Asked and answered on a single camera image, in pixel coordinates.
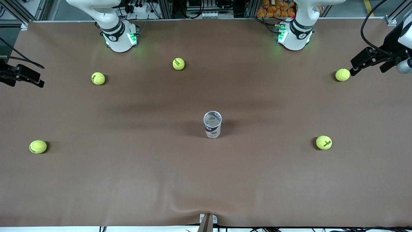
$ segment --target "brown table surface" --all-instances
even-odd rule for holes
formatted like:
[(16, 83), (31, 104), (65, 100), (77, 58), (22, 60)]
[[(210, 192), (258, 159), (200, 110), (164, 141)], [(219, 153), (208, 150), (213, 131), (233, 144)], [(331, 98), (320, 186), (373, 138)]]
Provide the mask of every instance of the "brown table surface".
[[(184, 225), (205, 212), (225, 226), (411, 225), (411, 75), (332, 77), (366, 47), (361, 23), (319, 20), (291, 52), (253, 20), (149, 22), (120, 54), (92, 23), (31, 23), (15, 47), (46, 83), (0, 85), (0, 226)], [(391, 29), (370, 20), (366, 35), (380, 45)], [(209, 110), (223, 117), (215, 140)], [(313, 146), (323, 134), (330, 150)], [(47, 153), (30, 153), (37, 139)]]

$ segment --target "metal bracket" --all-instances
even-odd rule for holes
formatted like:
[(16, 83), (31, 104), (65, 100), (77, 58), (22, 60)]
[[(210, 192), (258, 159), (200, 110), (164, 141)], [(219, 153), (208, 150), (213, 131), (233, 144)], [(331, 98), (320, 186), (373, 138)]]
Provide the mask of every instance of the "metal bracket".
[(218, 223), (218, 218), (215, 215), (201, 214), (200, 215), (200, 226), (197, 232), (213, 232), (213, 223), (216, 221)]
[(385, 15), (385, 21), (388, 26), (396, 26), (396, 19), (390, 20), (388, 15)]
[[(204, 216), (205, 216), (204, 213), (200, 214), (199, 223), (202, 223)], [(213, 224), (217, 224), (218, 223), (218, 218), (215, 215), (211, 215), (211, 216), (213, 218)]]
[(21, 29), (22, 31), (27, 31), (27, 25), (22, 24), (22, 25), (20, 26), (20, 29)]

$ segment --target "black cable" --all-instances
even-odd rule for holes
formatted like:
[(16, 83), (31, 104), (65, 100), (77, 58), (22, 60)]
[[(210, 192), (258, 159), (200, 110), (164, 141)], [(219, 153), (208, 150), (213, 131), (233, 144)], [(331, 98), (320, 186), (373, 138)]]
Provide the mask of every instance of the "black cable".
[(280, 34), (280, 33), (275, 32), (274, 30), (270, 29), (269, 26), (267, 25), (267, 23), (265, 23), (265, 20), (263, 18), (262, 18), (262, 21), (263, 21), (263, 24), (265, 25), (265, 27), (268, 29), (268, 31), (270, 31), (274, 34)]
[(277, 19), (277, 20), (279, 20), (279, 21), (282, 21), (282, 22), (286, 22), (286, 23), (290, 23), (291, 21), (286, 21), (286, 20), (284, 20), (284, 19), (281, 19), (281, 18), (277, 18), (277, 17), (272, 17), (273, 19)]
[(270, 24), (265, 22), (265, 20), (262, 18), (262, 20), (259, 20), (258, 18), (256, 18), (255, 16), (247, 16), (247, 18), (252, 18), (255, 19), (256, 21), (258, 21), (259, 23), (263, 24), (270, 32), (275, 33), (275, 34), (280, 34), (278, 32), (273, 31), (272, 29), (269, 28), (269, 26), (275, 26), (275, 24)]
[(0, 12), (2, 12), (2, 11), (3, 11), (3, 13), (1, 13), (0, 18), (3, 17), (4, 13), (6, 12), (6, 8), (3, 8), (3, 6), (0, 9)]
[(123, 16), (123, 13), (122, 13), (122, 10), (120, 9), (120, 7), (117, 7), (117, 8), (119, 9), (120, 14), (122, 15), (122, 19), (126, 19), (126, 18)]
[(149, 3), (150, 7), (154, 10), (154, 14), (155, 14), (159, 19), (161, 19), (160, 14), (157, 12), (156, 8), (154, 7), (154, 4), (153, 4), (152, 0), (148, 0), (147, 2)]
[(218, 8), (222, 8), (222, 9), (231, 9), (231, 8), (233, 8), (234, 1), (232, 1), (232, 3), (228, 6), (224, 6), (222, 4), (219, 4), (219, 1), (220, 0), (215, 0), (215, 4), (216, 4), (216, 6), (218, 6)]
[(23, 54), (21, 54), (19, 51), (17, 51), (13, 46), (11, 46), (9, 43), (7, 43), (5, 40), (3, 40), (2, 37), (0, 37), (0, 40), (1, 40), (5, 45), (7, 45), (9, 48), (11, 48), (13, 51), (15, 51), (17, 54), (19, 54), (21, 57), (23, 57), (23, 58), (20, 58), (20, 57), (7, 56), (9, 59), (17, 59), (17, 60), (26, 61), (26, 62), (29, 62), (29, 63), (34, 64), (35, 66), (37, 66), (37, 67), (39, 67), (39, 68), (41, 68), (41, 69), (44, 69), (44, 66), (42, 66), (42, 65), (39, 64), (39, 63), (36, 63), (36, 62), (30, 60), (30, 59), (27, 58), (27, 57), (25, 57)]
[(31, 60), (27, 60), (27, 59), (20, 58), (20, 57), (11, 57), (11, 56), (7, 56), (7, 58), (9, 58), (9, 59), (17, 59), (17, 60), (21, 60), (21, 61), (26, 61), (26, 62), (28, 62), (28, 63), (34, 64), (35, 66), (37, 66), (37, 67), (39, 67), (39, 68), (41, 68), (41, 69), (44, 69), (44, 67), (43, 67), (41, 64), (36, 63), (36, 62), (34, 62), (34, 61), (31, 61)]
[(183, 8), (186, 7), (186, 6), (184, 5), (184, 3), (185, 3), (186, 1), (187, 1), (187, 0), (181, 0), (181, 1), (180, 1), (180, 12), (182, 13), (182, 15), (183, 15), (185, 18), (187, 18), (187, 19), (195, 19), (195, 18), (199, 17), (199, 16), (203, 13), (203, 10), (205, 9), (205, 3), (204, 3), (203, 0), (200, 0), (199, 13), (198, 13), (195, 17), (191, 18), (190, 16), (188, 16), (187, 14), (185, 14), (185, 13), (183, 12)]
[(143, 33), (143, 29), (145, 29), (145, 26), (146, 26), (146, 23), (147, 23), (148, 19), (149, 19), (149, 14), (147, 15), (147, 19), (146, 19), (145, 23), (143, 24), (142, 29), (139, 31), (139, 35), (141, 35)]
[(363, 21), (362, 26), (360, 27), (360, 36), (362, 37), (363, 41), (365, 41), (365, 43), (367, 43), (367, 44), (368, 44), (369, 46), (371, 46), (372, 48), (374, 48), (374, 49), (376, 49), (376, 50), (378, 50), (378, 51), (381, 51), (381, 52), (385, 53), (386, 55), (392, 56), (392, 53), (387, 52), (387, 51), (384, 51), (384, 50), (378, 48), (377, 46), (375, 46), (374, 44), (372, 44), (371, 42), (369, 42), (369, 41), (366, 39), (365, 35), (363, 34), (363, 29), (364, 29), (364, 27), (365, 27), (366, 21), (368, 21), (368, 19), (369, 19), (369, 16), (376, 10), (376, 8), (378, 8), (380, 5), (382, 5), (382, 4), (385, 3), (386, 1), (387, 1), (387, 0), (382, 0), (381, 2), (379, 2), (379, 3), (368, 13), (368, 15), (366, 16), (365, 20)]

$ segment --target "clear plastic cup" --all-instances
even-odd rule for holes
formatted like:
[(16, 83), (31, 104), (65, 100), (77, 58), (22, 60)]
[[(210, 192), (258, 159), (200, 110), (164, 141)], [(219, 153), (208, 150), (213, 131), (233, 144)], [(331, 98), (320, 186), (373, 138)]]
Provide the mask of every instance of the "clear plastic cup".
[(205, 123), (206, 135), (215, 139), (220, 135), (220, 126), (222, 125), (222, 116), (217, 111), (209, 111), (203, 117)]

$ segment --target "power strip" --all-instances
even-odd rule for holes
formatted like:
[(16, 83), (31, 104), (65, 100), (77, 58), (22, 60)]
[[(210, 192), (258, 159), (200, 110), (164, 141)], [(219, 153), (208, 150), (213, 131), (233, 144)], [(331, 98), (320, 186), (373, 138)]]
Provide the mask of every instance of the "power strip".
[(205, 11), (202, 13), (202, 19), (217, 19), (219, 16), (219, 13), (215, 12), (209, 12)]
[(142, 7), (134, 7), (134, 13), (146, 13), (147, 5), (143, 5)]

